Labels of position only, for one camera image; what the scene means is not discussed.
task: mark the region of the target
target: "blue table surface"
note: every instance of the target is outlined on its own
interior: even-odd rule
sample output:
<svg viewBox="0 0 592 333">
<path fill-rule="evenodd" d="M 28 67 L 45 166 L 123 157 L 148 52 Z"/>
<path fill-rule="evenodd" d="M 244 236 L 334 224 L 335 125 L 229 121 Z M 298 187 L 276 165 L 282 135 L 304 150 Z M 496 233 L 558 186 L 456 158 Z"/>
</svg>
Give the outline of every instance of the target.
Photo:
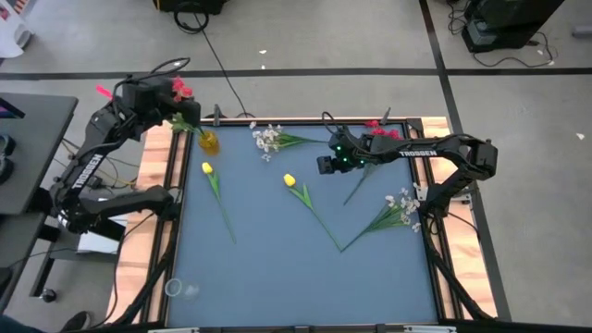
<svg viewBox="0 0 592 333">
<path fill-rule="evenodd" d="M 401 130 L 399 125 L 387 130 Z M 317 213 L 341 245 L 352 240 L 385 204 L 412 189 L 406 159 L 381 166 L 343 201 L 362 170 L 320 175 L 326 144 L 290 147 L 267 163 L 248 127 L 215 129 L 218 156 L 194 144 L 186 183 L 173 277 L 196 284 L 199 295 L 170 299 L 169 327 L 267 327 L 425 323 L 437 320 L 421 233 L 390 228 L 360 238 L 340 253 L 315 217 L 283 182 L 306 183 Z M 288 126 L 289 134 L 328 140 L 323 126 Z M 354 134 L 367 131 L 351 127 Z M 202 162 L 220 177 L 233 244 Z M 415 223 L 418 216 L 413 216 Z"/>
</svg>

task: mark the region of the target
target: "yellow tulip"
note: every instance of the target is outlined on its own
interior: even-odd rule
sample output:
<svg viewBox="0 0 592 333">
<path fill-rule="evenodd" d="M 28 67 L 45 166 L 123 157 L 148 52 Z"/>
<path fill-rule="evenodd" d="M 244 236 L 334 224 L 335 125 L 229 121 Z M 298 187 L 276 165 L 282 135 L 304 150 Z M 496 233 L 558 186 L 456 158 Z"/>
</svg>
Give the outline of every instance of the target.
<svg viewBox="0 0 592 333">
<path fill-rule="evenodd" d="M 202 170 L 203 170 L 204 174 L 206 174 L 206 175 L 209 175 L 212 172 L 214 172 L 214 170 L 212 169 L 212 166 L 210 166 L 210 164 L 207 162 L 202 163 Z"/>
<path fill-rule="evenodd" d="M 289 187 L 292 187 L 294 184 L 296 184 L 296 179 L 291 174 L 286 174 L 284 175 L 284 182 Z"/>
</svg>

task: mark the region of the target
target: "clear plastic cup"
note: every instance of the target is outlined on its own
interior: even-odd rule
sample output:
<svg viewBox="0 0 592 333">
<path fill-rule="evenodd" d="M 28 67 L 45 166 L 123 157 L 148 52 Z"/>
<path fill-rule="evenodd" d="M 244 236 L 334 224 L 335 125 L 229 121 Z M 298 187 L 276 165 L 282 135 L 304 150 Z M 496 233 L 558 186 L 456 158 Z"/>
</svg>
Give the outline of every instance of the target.
<svg viewBox="0 0 592 333">
<path fill-rule="evenodd" d="M 183 282 L 178 278 L 171 278 L 165 285 L 165 294 L 168 297 L 194 300 L 199 293 L 200 287 L 197 284 Z"/>
</svg>

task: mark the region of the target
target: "small vase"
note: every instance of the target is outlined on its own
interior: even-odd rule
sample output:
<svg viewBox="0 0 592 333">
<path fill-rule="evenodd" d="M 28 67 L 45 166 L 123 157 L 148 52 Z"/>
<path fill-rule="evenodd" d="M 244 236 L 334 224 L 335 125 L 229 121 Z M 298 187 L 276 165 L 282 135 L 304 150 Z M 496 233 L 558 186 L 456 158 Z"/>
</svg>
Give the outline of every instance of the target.
<svg viewBox="0 0 592 333">
<path fill-rule="evenodd" d="M 220 142 L 216 134 L 211 130 L 205 130 L 203 134 L 200 134 L 197 143 L 202 147 L 205 154 L 215 156 L 220 153 Z"/>
</svg>

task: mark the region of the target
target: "power cable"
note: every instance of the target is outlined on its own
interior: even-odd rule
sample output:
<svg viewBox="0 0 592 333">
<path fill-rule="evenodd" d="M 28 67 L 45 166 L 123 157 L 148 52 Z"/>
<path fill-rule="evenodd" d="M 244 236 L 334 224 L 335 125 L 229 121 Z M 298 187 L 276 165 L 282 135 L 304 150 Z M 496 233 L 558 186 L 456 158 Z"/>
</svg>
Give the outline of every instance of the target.
<svg viewBox="0 0 592 333">
<path fill-rule="evenodd" d="M 198 28 L 190 27 L 187 23 L 179 21 L 180 11 L 188 6 L 193 6 L 194 8 L 200 8 L 202 10 L 202 12 L 205 16 L 205 23 L 203 25 L 202 25 L 202 22 L 197 17 L 197 14 L 195 12 L 193 12 L 193 16 L 195 17 L 195 20 L 197 21 L 197 24 L 199 26 Z M 239 113 L 238 115 L 236 115 L 236 117 L 255 117 L 252 113 L 247 112 L 247 109 L 244 107 L 244 103 L 242 102 L 242 99 L 239 96 L 239 94 L 237 93 L 237 91 L 234 89 L 232 82 L 230 82 L 230 78 L 228 77 L 228 73 L 226 72 L 224 65 L 222 65 L 222 61 L 218 57 L 216 49 L 214 49 L 214 46 L 210 42 L 210 39 L 207 37 L 207 33 L 205 33 L 205 27 L 207 27 L 207 25 L 210 21 L 210 17 L 207 14 L 207 12 L 202 9 L 199 2 L 186 1 L 186 2 L 182 2 L 182 3 L 178 4 L 173 12 L 173 19 L 175 20 L 175 23 L 177 24 L 177 27 L 179 28 L 179 30 L 181 30 L 185 33 L 188 33 L 188 34 L 197 34 L 199 32 L 201 32 L 203 34 L 203 37 L 205 38 L 205 41 L 207 42 L 208 46 L 210 47 L 212 54 L 216 58 L 216 62 L 220 66 L 220 70 L 222 70 L 222 74 L 224 75 L 224 78 L 226 79 L 226 82 L 228 83 L 229 88 L 232 90 L 232 93 L 234 93 L 235 97 L 237 98 L 237 101 L 240 104 L 240 108 L 242 109 L 242 112 Z"/>
<path fill-rule="evenodd" d="M 468 22 L 464 18 L 464 12 L 469 7 L 469 5 L 471 5 L 471 1 L 472 0 L 467 0 L 467 2 L 464 4 L 464 7 L 462 9 L 455 9 L 454 4 L 451 2 L 451 0 L 446 0 L 446 5 L 448 5 L 450 7 L 450 13 L 448 14 L 448 18 L 450 19 L 450 21 L 448 23 L 448 31 L 450 32 L 450 34 L 458 35 L 459 33 L 461 33 L 463 31 L 464 28 L 466 28 Z M 544 66 L 548 66 L 548 65 L 552 64 L 553 61 L 555 61 L 555 59 L 557 59 L 559 57 L 559 51 L 557 50 L 556 47 L 549 45 L 549 39 L 547 38 L 547 35 L 544 32 L 539 31 L 536 34 L 541 35 L 543 37 L 544 42 L 542 43 L 542 42 L 539 42 L 536 40 L 530 40 L 526 45 L 527 46 L 539 46 L 539 45 L 543 44 L 544 45 L 543 49 L 544 49 L 544 52 L 547 54 L 547 59 L 548 59 L 544 63 L 530 65 L 530 64 L 527 64 L 522 59 L 517 58 L 515 56 L 506 56 L 506 57 L 500 59 L 499 61 L 496 61 L 493 64 L 488 64 L 488 63 L 485 63 L 483 60 L 479 59 L 477 57 L 477 53 L 471 53 L 471 56 L 479 65 L 486 67 L 486 68 L 494 68 L 505 61 L 515 61 L 515 62 L 520 63 L 521 65 L 523 65 L 526 68 L 541 68 Z M 551 48 L 553 48 L 555 50 L 555 55 L 551 52 Z"/>
</svg>

